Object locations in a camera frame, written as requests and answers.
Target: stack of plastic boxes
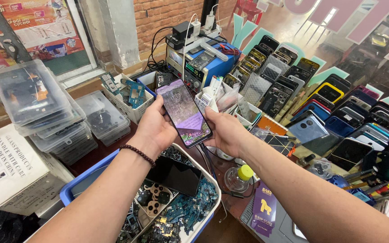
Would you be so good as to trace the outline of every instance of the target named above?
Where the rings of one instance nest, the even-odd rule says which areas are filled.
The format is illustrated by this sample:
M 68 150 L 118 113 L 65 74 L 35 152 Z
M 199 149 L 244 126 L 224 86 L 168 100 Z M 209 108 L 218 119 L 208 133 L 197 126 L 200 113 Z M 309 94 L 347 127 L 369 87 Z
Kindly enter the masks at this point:
M 110 146 L 130 133 L 130 120 L 100 91 L 80 97 L 76 102 L 84 110 L 89 128 L 105 146 Z
M 0 97 L 19 134 L 63 163 L 97 148 L 85 113 L 40 60 L 0 69 Z

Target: hand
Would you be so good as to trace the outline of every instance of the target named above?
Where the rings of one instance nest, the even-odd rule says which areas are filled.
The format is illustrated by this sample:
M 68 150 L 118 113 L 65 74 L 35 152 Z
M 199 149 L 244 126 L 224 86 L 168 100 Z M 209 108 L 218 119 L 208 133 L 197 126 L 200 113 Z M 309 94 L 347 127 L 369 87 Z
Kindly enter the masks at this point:
M 213 111 L 209 106 L 205 108 L 205 116 L 213 130 L 213 136 L 204 141 L 205 146 L 218 147 L 229 156 L 240 158 L 242 143 L 251 139 L 251 134 L 230 114 Z
M 139 122 L 136 134 L 127 144 L 136 147 L 148 157 L 155 160 L 158 155 L 175 141 L 178 133 L 170 123 L 169 117 L 163 116 L 165 109 L 163 97 L 157 99 L 147 108 Z

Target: green digital readout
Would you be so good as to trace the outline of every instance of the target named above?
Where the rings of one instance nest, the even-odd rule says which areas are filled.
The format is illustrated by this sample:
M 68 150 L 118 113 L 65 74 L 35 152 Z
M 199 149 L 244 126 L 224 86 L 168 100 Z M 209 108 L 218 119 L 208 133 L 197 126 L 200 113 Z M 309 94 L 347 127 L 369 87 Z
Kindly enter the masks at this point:
M 201 82 L 204 80 L 204 73 L 197 70 L 196 68 L 192 67 L 188 62 L 187 60 L 185 61 L 185 69 L 191 73 L 192 75 L 194 75 L 197 79 L 199 79 Z

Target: purple packaging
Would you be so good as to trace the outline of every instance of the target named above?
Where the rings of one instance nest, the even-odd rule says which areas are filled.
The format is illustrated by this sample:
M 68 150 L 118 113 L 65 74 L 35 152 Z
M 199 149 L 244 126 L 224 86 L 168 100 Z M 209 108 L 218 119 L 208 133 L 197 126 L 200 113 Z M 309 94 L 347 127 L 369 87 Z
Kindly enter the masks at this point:
M 269 237 L 275 226 L 276 209 L 276 197 L 261 181 L 261 184 L 256 189 L 251 227 L 256 232 Z

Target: yellow bottle cap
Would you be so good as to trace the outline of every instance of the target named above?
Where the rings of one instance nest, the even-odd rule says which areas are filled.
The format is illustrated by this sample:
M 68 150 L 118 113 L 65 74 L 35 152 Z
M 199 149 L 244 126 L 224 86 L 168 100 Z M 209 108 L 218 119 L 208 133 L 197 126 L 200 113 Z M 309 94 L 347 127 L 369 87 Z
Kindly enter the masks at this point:
M 238 168 L 238 177 L 243 181 L 248 181 L 253 176 L 253 170 L 248 165 Z

